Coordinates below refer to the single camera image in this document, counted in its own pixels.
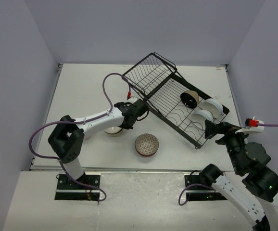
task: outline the gray wall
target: gray wall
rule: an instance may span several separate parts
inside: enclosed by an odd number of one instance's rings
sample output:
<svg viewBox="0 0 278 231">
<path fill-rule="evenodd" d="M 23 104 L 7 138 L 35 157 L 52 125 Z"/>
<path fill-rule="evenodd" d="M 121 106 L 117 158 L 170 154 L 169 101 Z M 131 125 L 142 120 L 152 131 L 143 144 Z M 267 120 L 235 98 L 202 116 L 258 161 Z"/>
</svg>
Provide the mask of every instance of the gray wall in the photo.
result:
<svg viewBox="0 0 278 231">
<path fill-rule="evenodd" d="M 228 64 L 264 0 L 26 0 L 60 63 Z"/>
<path fill-rule="evenodd" d="M 229 66 L 241 117 L 261 116 L 278 123 L 278 1 L 267 0 Z M 278 128 L 266 128 L 249 140 L 263 144 L 278 173 Z"/>
<path fill-rule="evenodd" d="M 23 0 L 0 0 L 0 230 L 21 170 L 28 137 L 45 117 L 56 64 Z"/>
</svg>

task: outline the metal bracket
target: metal bracket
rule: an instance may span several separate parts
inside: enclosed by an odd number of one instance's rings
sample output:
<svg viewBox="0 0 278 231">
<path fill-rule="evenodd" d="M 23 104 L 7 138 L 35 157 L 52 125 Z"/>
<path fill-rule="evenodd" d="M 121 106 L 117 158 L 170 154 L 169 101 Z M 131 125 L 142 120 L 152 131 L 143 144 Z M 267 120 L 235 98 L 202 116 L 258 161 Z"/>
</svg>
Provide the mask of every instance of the metal bracket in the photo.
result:
<svg viewBox="0 0 278 231">
<path fill-rule="evenodd" d="M 185 175 L 185 186 L 200 183 L 199 175 Z M 200 186 L 194 186 L 186 191 L 186 200 L 188 201 L 224 201 L 227 200 L 218 191 L 206 189 Z"/>
<path fill-rule="evenodd" d="M 63 64 L 57 64 L 57 68 L 58 68 L 57 73 L 59 73 L 59 74 L 61 73 L 62 67 L 63 67 Z"/>
<path fill-rule="evenodd" d="M 98 201 L 100 198 L 99 190 L 90 190 L 84 186 L 72 182 L 65 174 L 57 175 L 57 189 L 55 200 L 71 201 Z M 100 186 L 101 175 L 84 175 L 80 182 L 95 187 Z"/>
</svg>

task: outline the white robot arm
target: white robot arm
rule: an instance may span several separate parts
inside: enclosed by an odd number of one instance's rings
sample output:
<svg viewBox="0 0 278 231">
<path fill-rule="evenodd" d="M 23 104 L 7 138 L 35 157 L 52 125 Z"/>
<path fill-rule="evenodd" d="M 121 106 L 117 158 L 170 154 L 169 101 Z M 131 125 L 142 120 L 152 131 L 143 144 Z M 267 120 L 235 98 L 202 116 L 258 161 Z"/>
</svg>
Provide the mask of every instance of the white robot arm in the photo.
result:
<svg viewBox="0 0 278 231">
<path fill-rule="evenodd" d="M 135 97 L 127 102 L 116 103 L 110 112 L 106 110 L 92 116 L 72 119 L 69 115 L 61 121 L 82 122 L 80 124 L 58 124 L 48 142 L 56 152 L 68 174 L 75 180 L 84 175 L 78 156 L 82 142 L 91 135 L 111 127 L 132 129 L 136 120 L 148 112 L 147 104 Z"/>
<path fill-rule="evenodd" d="M 249 123 L 252 122 L 252 119 L 246 120 L 248 128 L 239 128 L 227 122 L 216 125 L 206 120 L 205 138 L 224 135 L 216 143 L 226 146 L 235 174 L 246 175 L 242 182 L 260 205 L 254 204 L 239 192 L 215 165 L 208 165 L 199 174 L 200 183 L 223 194 L 241 211 L 254 230 L 278 231 L 278 175 L 266 166 L 271 157 L 265 148 L 259 143 L 244 141 L 248 134 L 263 131 L 262 128 L 251 128 Z"/>
</svg>

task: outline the black wire dish rack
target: black wire dish rack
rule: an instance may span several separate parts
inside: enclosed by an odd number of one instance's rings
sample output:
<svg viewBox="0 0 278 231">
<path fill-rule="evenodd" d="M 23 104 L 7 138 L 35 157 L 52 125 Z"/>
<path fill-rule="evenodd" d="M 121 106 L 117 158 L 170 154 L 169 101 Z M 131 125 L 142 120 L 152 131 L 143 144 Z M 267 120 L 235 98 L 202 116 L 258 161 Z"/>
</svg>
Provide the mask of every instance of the black wire dish rack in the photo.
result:
<svg viewBox="0 0 278 231">
<path fill-rule="evenodd" d="M 187 82 L 174 63 L 155 52 L 150 53 L 124 76 L 153 114 L 194 144 L 196 149 L 206 143 L 205 131 L 195 126 L 190 116 L 202 109 L 202 103 L 211 97 Z M 181 93 L 187 90 L 194 90 L 199 95 L 200 102 L 195 109 L 187 108 L 180 99 Z M 213 122 L 222 122 L 228 113 L 229 109 L 223 106 L 222 115 Z"/>
</svg>

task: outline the white table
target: white table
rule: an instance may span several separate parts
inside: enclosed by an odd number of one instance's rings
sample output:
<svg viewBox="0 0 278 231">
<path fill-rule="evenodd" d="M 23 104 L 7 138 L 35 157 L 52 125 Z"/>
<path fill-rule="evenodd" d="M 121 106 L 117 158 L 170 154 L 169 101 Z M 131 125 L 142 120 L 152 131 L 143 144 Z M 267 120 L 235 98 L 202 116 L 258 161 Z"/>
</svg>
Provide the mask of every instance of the white table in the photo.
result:
<svg viewBox="0 0 278 231">
<path fill-rule="evenodd" d="M 101 84 L 111 72 L 124 73 L 131 65 L 109 64 L 64 64 L 52 100 L 47 122 L 59 120 L 64 115 L 72 118 L 90 116 L 109 108 Z M 192 85 L 211 97 L 217 98 L 230 113 L 225 121 L 238 125 L 238 117 L 224 67 L 177 66 L 181 75 Z M 126 100 L 127 85 L 118 76 L 106 82 L 106 90 L 113 102 Z M 54 155 L 47 139 L 54 127 L 44 130 L 38 152 Z M 155 135 L 160 148 L 152 157 L 138 155 L 134 142 L 138 135 Z M 153 170 L 202 170 L 213 163 L 223 171 L 233 170 L 224 146 L 216 145 L 215 140 L 207 141 L 196 150 L 194 146 L 175 132 L 155 115 L 137 122 L 133 130 L 123 130 L 112 137 L 99 132 L 83 142 L 79 160 L 85 169 L 153 169 Z M 36 158 L 32 169 L 59 168 L 56 160 Z"/>
<path fill-rule="evenodd" d="M 226 174 L 257 203 L 240 177 Z M 102 173 L 100 187 L 108 197 L 100 205 L 55 201 L 56 175 L 56 171 L 21 172 L 4 231 L 252 230 L 229 201 L 188 202 L 180 207 L 183 173 Z"/>
</svg>

